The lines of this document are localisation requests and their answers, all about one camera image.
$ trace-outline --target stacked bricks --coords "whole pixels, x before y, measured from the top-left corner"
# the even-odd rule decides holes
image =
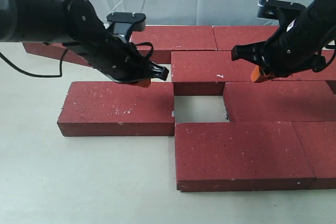
[[[276,29],[148,26],[134,32],[132,42],[154,45],[154,62],[171,64],[172,82],[147,89],[74,82],[58,126],[64,136],[175,136],[176,189],[184,192],[335,189],[336,63],[320,73],[252,83],[255,66],[231,61],[235,45],[266,40]],[[331,53],[323,51],[327,58]],[[55,58],[51,51],[38,54]],[[223,96],[229,122],[176,123],[178,95]]]

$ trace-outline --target square gap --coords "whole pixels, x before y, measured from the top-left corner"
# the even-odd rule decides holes
[[[174,97],[175,123],[229,122],[222,95]]]

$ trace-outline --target robotic arm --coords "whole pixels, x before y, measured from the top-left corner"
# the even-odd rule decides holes
[[[152,44],[138,44],[151,46],[143,56],[129,41],[133,31],[144,31],[145,19],[142,13],[111,13],[106,29],[88,0],[0,0],[0,41],[61,43],[112,81],[148,87],[153,78],[166,80],[169,71],[150,61]]]
[[[336,0],[314,0],[307,8],[298,3],[260,0],[257,17],[279,21],[278,30],[267,40],[236,45],[232,60],[244,59],[255,65],[253,82],[288,77],[312,70],[320,72],[334,60],[321,55],[324,47],[336,39]]]

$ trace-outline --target white table surface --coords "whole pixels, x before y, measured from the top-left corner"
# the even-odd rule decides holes
[[[58,62],[0,44],[19,67]],[[75,137],[56,121],[72,81],[106,81],[65,62],[37,79],[0,61],[0,223],[336,223],[336,190],[181,193],[173,137]],[[178,122],[225,121],[221,97],[180,97]]]

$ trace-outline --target brick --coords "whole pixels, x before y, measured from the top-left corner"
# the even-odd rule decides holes
[[[333,54],[333,50],[323,50],[322,55],[329,61]],[[312,70],[294,73],[287,78],[277,78],[273,81],[326,81],[336,80],[336,62],[330,64],[326,69],[321,72],[315,73]]]
[[[23,43],[23,46],[26,52],[29,54],[44,56],[56,60],[61,59],[61,56],[65,50],[65,47],[63,47],[61,44],[52,44],[46,46],[42,43]],[[86,60],[72,51],[67,52],[66,56],[64,57],[64,61],[89,67],[89,64]]]
[[[316,175],[308,189],[336,189],[336,122],[293,125]]]
[[[278,26],[215,26],[213,27],[218,50],[231,51],[235,45],[267,40]]]
[[[331,91],[336,94],[336,81],[326,81]]]
[[[172,52],[175,95],[222,95],[227,81],[250,81],[254,66],[229,51]]]
[[[145,31],[134,32],[131,41],[152,43],[151,59],[158,64],[170,64],[172,51],[217,49],[212,26],[147,26]],[[148,47],[138,49],[142,54],[148,52]]]
[[[224,102],[231,122],[336,121],[325,81],[230,82]]]
[[[314,180],[290,122],[175,127],[177,190],[304,189]]]
[[[173,111],[169,82],[73,82],[57,124],[64,136],[173,136]]]

